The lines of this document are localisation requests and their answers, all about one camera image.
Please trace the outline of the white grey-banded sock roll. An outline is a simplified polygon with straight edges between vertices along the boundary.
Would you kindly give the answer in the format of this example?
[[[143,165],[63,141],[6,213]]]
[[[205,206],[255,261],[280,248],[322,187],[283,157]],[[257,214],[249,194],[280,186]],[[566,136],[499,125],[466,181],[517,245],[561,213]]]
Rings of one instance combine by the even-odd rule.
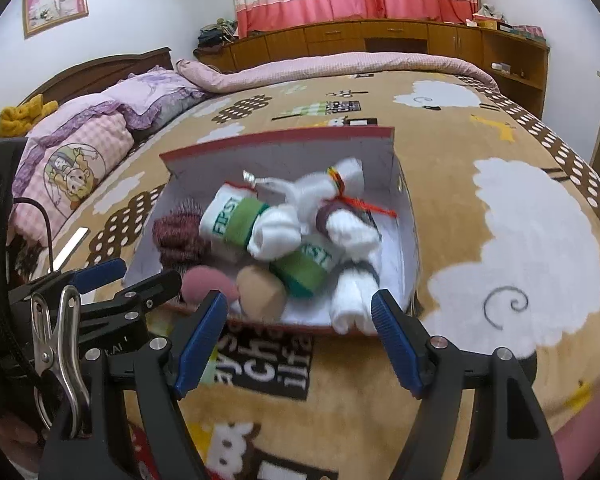
[[[379,284],[379,273],[370,261],[343,263],[329,308],[332,328],[337,334],[345,335],[350,330],[367,336],[377,334],[370,305]]]

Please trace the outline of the pink makeup sponge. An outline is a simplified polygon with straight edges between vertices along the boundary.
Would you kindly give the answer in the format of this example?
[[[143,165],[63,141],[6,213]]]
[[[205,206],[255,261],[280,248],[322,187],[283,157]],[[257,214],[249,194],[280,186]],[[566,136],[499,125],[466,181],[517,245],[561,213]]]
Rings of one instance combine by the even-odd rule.
[[[209,292],[222,292],[227,302],[239,299],[235,282],[226,274],[210,266],[193,266],[182,276],[181,296],[189,306],[201,304]]]

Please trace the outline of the wooden low cabinet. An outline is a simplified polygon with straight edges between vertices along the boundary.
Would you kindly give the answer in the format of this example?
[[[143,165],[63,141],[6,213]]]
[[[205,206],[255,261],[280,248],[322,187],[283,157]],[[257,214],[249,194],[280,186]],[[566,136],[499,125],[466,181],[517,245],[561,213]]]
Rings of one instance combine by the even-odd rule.
[[[198,48],[194,57],[221,73],[234,73],[288,58],[344,52],[460,58],[491,74],[504,96],[528,112],[538,117],[544,112],[550,47],[507,29],[394,18],[334,21],[255,32],[216,47]]]

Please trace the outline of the folded clothes pile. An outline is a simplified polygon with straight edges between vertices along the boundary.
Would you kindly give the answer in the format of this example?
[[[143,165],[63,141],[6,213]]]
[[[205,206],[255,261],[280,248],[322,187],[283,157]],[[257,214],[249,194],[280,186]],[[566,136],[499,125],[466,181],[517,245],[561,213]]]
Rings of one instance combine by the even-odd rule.
[[[218,44],[230,44],[236,37],[237,22],[219,18],[215,23],[204,26],[198,36],[198,47],[211,48]]]

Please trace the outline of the wooden headboard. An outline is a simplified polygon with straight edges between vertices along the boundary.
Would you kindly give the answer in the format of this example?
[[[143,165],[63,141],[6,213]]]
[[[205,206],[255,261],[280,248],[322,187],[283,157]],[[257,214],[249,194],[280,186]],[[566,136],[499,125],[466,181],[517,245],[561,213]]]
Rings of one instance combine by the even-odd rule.
[[[78,96],[99,93],[131,74],[139,75],[156,66],[172,70],[171,49],[163,47],[144,53],[116,54],[72,66],[34,89],[24,100],[37,94],[65,104]]]

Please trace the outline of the metal spring clip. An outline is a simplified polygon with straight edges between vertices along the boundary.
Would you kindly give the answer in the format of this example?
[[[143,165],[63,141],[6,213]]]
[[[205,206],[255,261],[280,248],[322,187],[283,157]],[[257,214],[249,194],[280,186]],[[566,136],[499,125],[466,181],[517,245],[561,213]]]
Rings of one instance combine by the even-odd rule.
[[[80,369],[79,322],[81,298],[73,285],[65,286],[59,296],[56,322],[47,301],[39,292],[31,297],[31,332],[34,369],[38,376],[52,374],[70,408],[69,439],[83,428],[83,416],[90,408],[90,395]]]

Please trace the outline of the green white sock roll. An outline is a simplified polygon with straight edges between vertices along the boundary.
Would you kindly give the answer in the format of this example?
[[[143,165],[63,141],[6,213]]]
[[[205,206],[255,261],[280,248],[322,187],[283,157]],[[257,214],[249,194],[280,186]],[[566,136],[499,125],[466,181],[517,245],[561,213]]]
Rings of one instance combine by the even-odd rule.
[[[214,252],[228,260],[249,254],[259,261],[273,261],[294,252],[302,242],[293,206],[270,206],[253,190],[228,182],[204,211],[199,233]]]

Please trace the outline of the white purple-banded sock roll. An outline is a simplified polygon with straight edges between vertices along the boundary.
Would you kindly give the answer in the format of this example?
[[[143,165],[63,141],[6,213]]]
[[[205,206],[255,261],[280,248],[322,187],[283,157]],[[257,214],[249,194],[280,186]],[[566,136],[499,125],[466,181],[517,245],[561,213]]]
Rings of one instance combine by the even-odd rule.
[[[377,229],[339,202],[321,206],[315,217],[315,229],[352,261],[366,260],[380,249]]]

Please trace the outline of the tan makeup sponge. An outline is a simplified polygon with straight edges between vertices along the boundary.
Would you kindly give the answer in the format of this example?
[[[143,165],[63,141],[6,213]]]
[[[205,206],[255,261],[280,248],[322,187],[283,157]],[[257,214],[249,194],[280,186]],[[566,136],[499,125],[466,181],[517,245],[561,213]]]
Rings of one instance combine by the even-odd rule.
[[[269,270],[245,266],[236,276],[239,303],[244,315],[257,322],[277,322],[287,303],[284,284]]]

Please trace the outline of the maroon knitted sock roll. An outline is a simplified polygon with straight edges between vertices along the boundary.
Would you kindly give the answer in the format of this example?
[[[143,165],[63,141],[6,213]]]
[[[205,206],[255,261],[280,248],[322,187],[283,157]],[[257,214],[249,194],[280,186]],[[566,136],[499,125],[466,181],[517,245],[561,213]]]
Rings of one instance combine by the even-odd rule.
[[[208,258],[211,244],[199,233],[201,214],[176,212],[155,221],[152,240],[163,269],[185,272]]]

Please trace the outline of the white sock with string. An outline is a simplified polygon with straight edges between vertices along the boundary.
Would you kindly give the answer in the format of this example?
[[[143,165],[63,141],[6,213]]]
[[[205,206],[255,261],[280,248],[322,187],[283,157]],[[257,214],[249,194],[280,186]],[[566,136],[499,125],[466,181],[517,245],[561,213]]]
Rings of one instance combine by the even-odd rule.
[[[362,162],[357,158],[346,158],[324,171],[306,174],[294,182],[294,188],[294,198],[289,201],[294,203],[299,218],[303,221],[314,220],[321,207],[332,204],[398,218],[394,210],[362,200],[365,190],[364,171]]]

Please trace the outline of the pink folded quilt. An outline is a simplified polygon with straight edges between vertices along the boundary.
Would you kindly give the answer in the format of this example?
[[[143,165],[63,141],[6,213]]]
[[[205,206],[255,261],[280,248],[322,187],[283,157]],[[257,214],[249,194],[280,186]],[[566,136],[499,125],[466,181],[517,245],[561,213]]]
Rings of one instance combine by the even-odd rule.
[[[347,52],[306,56],[269,62],[232,74],[222,74],[199,61],[178,60],[175,70],[205,92],[215,94],[234,93],[293,80],[396,70],[466,76],[480,81],[492,91],[500,90],[491,75],[472,63],[460,58],[421,53]]]

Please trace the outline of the yellow knitted cloth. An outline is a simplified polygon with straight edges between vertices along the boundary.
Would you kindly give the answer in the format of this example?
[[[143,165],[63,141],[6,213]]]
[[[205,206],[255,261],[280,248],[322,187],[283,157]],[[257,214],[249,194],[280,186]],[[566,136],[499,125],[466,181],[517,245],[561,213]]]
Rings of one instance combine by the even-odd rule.
[[[57,101],[45,101],[41,93],[18,106],[9,106],[0,113],[0,138],[26,136],[42,119],[58,110]]]

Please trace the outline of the purple ruffled pillow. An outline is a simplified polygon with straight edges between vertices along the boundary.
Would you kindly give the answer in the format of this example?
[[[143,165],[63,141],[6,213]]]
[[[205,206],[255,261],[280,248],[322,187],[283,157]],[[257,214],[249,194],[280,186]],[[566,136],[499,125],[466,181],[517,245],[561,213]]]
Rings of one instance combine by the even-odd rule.
[[[175,70],[160,67],[122,79],[102,94],[119,103],[132,131],[159,130],[209,96]]]

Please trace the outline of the pink checked pillow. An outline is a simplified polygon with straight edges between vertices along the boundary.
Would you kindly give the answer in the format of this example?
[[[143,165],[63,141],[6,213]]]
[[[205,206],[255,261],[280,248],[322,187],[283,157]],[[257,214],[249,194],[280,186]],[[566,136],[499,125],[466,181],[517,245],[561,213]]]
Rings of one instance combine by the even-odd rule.
[[[116,110],[30,139],[12,195],[35,200],[43,209],[15,206],[9,219],[12,229],[29,244],[46,247],[133,144],[123,115]]]

